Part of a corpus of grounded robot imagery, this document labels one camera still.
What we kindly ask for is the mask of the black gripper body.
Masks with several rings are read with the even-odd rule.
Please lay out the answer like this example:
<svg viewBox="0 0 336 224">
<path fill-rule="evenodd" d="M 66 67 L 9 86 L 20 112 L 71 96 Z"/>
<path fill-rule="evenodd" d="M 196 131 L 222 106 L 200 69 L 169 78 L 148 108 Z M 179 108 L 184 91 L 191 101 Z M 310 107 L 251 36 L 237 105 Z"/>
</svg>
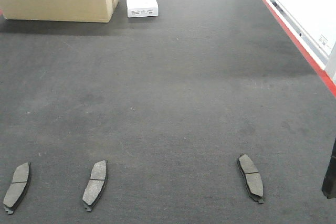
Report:
<svg viewBox="0 0 336 224">
<path fill-rule="evenodd" d="M 322 193 L 326 196 L 327 199 L 335 198 L 335 145 L 333 145 L 330 162 L 322 183 Z"/>
</svg>

